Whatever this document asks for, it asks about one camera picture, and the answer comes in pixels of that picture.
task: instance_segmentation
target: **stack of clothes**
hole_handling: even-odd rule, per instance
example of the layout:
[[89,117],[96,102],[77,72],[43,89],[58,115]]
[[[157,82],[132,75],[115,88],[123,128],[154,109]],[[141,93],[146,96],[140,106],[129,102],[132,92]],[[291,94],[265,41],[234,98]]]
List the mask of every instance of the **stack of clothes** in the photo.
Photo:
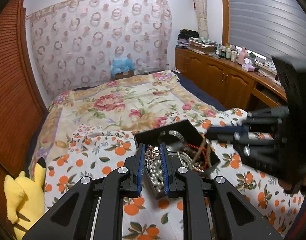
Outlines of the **stack of clothes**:
[[212,41],[210,39],[200,37],[200,38],[189,38],[189,50],[197,52],[199,54],[210,54],[214,52],[215,47],[217,47],[216,41]]
[[198,38],[198,32],[195,31],[190,31],[190,30],[186,30],[183,29],[180,31],[178,38],[177,38],[177,48],[181,48],[181,49],[188,49],[189,47],[189,38]]

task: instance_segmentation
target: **wooden louvered door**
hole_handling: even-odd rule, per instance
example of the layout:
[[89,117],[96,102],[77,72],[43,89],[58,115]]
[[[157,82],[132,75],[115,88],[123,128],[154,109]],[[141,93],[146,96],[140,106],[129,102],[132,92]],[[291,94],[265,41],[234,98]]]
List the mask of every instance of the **wooden louvered door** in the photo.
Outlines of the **wooden louvered door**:
[[32,69],[26,64],[24,24],[23,0],[10,0],[0,14],[0,222],[3,226],[7,221],[5,175],[17,177],[24,168],[30,138],[45,111]]

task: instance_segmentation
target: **black ear tip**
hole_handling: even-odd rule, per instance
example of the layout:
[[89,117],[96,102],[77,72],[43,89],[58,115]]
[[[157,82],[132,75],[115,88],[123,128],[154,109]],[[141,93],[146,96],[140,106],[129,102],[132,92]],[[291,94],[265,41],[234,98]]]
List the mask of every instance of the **black ear tip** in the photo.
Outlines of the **black ear tip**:
[[45,160],[42,157],[38,159],[37,163],[40,164],[42,168],[46,168]]

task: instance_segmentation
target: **open jewelry box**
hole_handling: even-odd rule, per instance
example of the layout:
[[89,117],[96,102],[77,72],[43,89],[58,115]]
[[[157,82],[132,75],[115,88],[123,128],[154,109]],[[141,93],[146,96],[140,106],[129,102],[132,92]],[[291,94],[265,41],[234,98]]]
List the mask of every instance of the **open jewelry box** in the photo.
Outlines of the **open jewelry box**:
[[[175,136],[165,136],[165,138],[160,137],[159,139],[159,136],[163,131],[166,134],[168,134],[170,130],[179,132],[184,137],[187,144],[192,144],[192,145],[199,147],[200,144],[202,143],[203,138],[200,135],[200,133],[189,122],[189,120],[183,120],[183,121],[175,122],[175,123],[165,125],[165,126],[162,126],[156,129],[134,134],[134,138],[135,138],[137,147],[139,146],[140,143],[145,144],[145,150],[147,150],[147,147],[149,144],[152,145],[153,147],[159,147],[161,140],[162,142],[165,142],[165,144],[169,145],[170,147],[178,147],[179,140]],[[200,176],[202,177],[209,176],[214,171],[214,169],[217,167],[217,165],[220,163],[220,159],[217,157],[217,155],[214,153],[213,150],[210,151],[210,162],[211,162],[211,167],[205,168],[203,172],[199,172]],[[147,168],[144,169],[144,172],[145,172],[146,181],[150,185],[155,195],[155,198],[158,199],[158,198],[162,198],[163,196],[165,196],[165,193],[163,190],[161,190],[160,192],[155,190],[155,187],[152,184],[152,181],[149,177],[149,172]]]

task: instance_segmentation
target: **pink tissue box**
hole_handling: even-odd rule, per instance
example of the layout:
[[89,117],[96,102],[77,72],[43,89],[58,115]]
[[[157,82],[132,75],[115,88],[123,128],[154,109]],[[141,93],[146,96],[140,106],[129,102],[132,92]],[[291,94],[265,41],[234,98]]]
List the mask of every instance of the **pink tissue box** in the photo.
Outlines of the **pink tissue box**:
[[246,71],[254,71],[255,70],[255,67],[250,65],[250,64],[243,64],[242,65],[242,69],[246,70]]

